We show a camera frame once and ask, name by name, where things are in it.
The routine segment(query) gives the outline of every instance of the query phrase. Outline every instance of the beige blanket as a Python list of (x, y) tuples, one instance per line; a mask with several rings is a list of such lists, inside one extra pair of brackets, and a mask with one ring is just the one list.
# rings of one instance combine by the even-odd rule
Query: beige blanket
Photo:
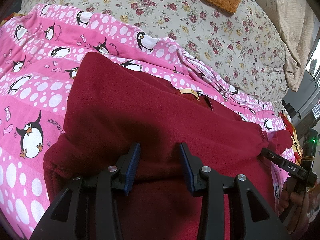
[(306, 0), (256, 0), (277, 28), (286, 59), (284, 73), (289, 88), (300, 86), (312, 46), (314, 13)]

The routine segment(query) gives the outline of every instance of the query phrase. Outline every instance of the cartoon penguin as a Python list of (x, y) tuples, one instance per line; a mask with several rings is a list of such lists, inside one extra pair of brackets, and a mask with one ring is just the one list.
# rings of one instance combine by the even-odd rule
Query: cartoon penguin
[(107, 38), (105, 38), (104, 43), (99, 43), (98, 46), (92, 46), (93, 48), (95, 48), (97, 51), (99, 51), (101, 54), (109, 54), (109, 50), (106, 47), (106, 43), (107, 43)]
[(273, 129), (272, 121), (270, 119), (266, 119), (264, 121), (264, 127), (267, 128), (269, 131)]
[(59, 48), (56, 48), (54, 49), (52, 52), (51, 52), (51, 56), (54, 57), (54, 56), (57, 56), (57, 57), (65, 57), (66, 55), (68, 55), (68, 53), (71, 51), (70, 48), (64, 48), (64, 46), (62, 47), (59, 47)]
[(238, 90), (234, 86), (231, 86), (231, 85), (230, 85), (228, 91), (231, 93), (231, 95), (235, 95), (235, 94), (239, 93)]
[(16, 127), (17, 133), (21, 136), (20, 146), (22, 158), (34, 158), (42, 151), (43, 132), (40, 125), (41, 110), (35, 122), (27, 123), (23, 129)]
[(70, 79), (74, 79), (78, 73), (78, 69), (78, 67), (75, 67), (73, 69), (65, 69), (64, 71), (69, 72)]
[(85, 11), (80, 11), (77, 13), (77, 22), (80, 25), (80, 23), (83, 24), (89, 24), (89, 20), (91, 18), (93, 13), (85, 12)]
[(128, 69), (131, 69), (131, 70), (135, 70), (135, 71), (141, 71), (142, 70), (142, 66), (134, 64), (134, 63), (131, 63), (133, 61), (134, 60), (126, 61), (126, 62), (120, 64), (120, 66), (128, 68)]
[(48, 11), (48, 9), (49, 9), (49, 5), (50, 5), (50, 4), (46, 4), (46, 5), (42, 8), (41, 14), (45, 15), (45, 14), (47, 13), (47, 11)]
[(56, 22), (53, 23), (52, 26), (50, 26), (46, 31), (44, 31), (45, 33), (45, 38), (48, 40), (51, 40), (54, 36), (54, 25)]
[(137, 34), (137, 42), (139, 48), (141, 47), (153, 51), (153, 47), (158, 43), (160, 39), (152, 38), (149, 35), (146, 35), (144, 32), (139, 32)]
[(249, 120), (245, 117), (244, 114), (238, 112), (239, 116), (241, 117), (242, 121), (246, 121), (246, 122), (249, 122)]
[(16, 27), (16, 31), (14, 33), (14, 37), (17, 37), (18, 40), (21, 39), (21, 37), (27, 32), (28, 30), (23, 27), (22, 25), (18, 25)]
[(25, 60), (26, 60), (26, 56), (24, 56), (23, 61), (18, 61), (18, 62), (13, 61), (13, 68), (12, 68), (11, 72), (19, 72), (22, 69)]
[(32, 75), (23, 76), (22, 78), (20, 78), (17, 81), (13, 82), (12, 85), (10, 86), (10, 88), (9, 88), (8, 94), (10, 94), (10, 92), (12, 90), (17, 92), (19, 90), (19, 88), (31, 78), (32, 78)]

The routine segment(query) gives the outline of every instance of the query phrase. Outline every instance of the pink fabric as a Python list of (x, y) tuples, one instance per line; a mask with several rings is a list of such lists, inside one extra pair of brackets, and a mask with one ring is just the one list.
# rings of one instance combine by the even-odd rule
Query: pink fabric
[[(149, 40), (147, 45), (143, 42), (148, 49), (139, 47), (140, 32), (110, 15), (43, 4), (0, 28), (0, 42), (5, 44), (0, 48), (0, 109), (6, 109), (0, 114), (4, 131), (0, 137), (0, 207), (16, 231), (20, 232), (18, 224), (29, 237), (49, 205), (43, 154), (64, 132), (68, 93), (82, 58), (89, 51), (106, 52), (102, 51), (104, 43), (109, 53), (104, 56), (115, 63), (169, 80), (177, 89), (192, 88), (208, 95), (267, 133), (284, 129), (270, 102), (236, 93), (211, 67), (194, 59), (170, 38), (142, 34)], [(62, 50), (55, 55), (58, 48)], [(26, 149), (20, 143), (22, 135), (28, 130), (26, 125), (36, 121), (43, 135), (38, 132), (36, 144), (29, 144), (26, 158), (22, 158)], [(35, 134), (33, 130), (26, 138)], [(292, 149), (281, 155), (294, 160)], [(274, 189), (281, 188), (286, 172), (272, 166), (272, 174)]]

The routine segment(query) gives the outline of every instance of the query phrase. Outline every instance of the hand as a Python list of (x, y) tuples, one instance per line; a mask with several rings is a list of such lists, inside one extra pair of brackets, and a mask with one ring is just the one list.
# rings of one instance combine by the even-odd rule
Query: hand
[(287, 189), (287, 182), (285, 182), (282, 186), (282, 192), (280, 194), (280, 200), (279, 200), (279, 205), (278, 205), (278, 210), (280, 213), (282, 213), (284, 211), (285, 208), (287, 208), (289, 206), (289, 197), (291, 199), (291, 201), (295, 204), (298, 205), (296, 212), (294, 213), (294, 215), (292, 216), (289, 225), (287, 227), (288, 231), (293, 231), (297, 225), (298, 222), (298, 218), (300, 215), (300, 210), (302, 208), (302, 212), (300, 215), (300, 219), (299, 219), (299, 223), (297, 225), (296, 231), (299, 230), (299, 228), (301, 228), (306, 220), (307, 220), (307, 210), (308, 210), (308, 206), (309, 206), (309, 196), (308, 193), (306, 193), (305, 197), (304, 197), (304, 202), (302, 203), (303, 200), (303, 195), (304, 192), (301, 192), (300, 194), (297, 194), (295, 192), (292, 192), (289, 196), (289, 192), (286, 190)]

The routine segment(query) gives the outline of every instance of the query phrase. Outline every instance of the metal screw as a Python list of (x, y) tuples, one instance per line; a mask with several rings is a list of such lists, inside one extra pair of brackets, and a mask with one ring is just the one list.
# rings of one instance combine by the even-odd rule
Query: metal screw
[(238, 179), (241, 181), (245, 181), (247, 179), (247, 177), (244, 174), (239, 174)]
[(108, 171), (110, 171), (110, 172), (114, 172), (117, 169), (118, 169), (117, 166), (114, 166), (114, 165), (108, 167)]
[(81, 176), (80, 175), (75, 175), (75, 176), (73, 176), (73, 180), (78, 180), (78, 179), (80, 179), (81, 178)]
[(210, 168), (209, 166), (203, 166), (203, 167), (201, 168), (201, 171), (203, 171), (203, 172), (210, 172), (210, 171), (211, 171), (211, 168)]

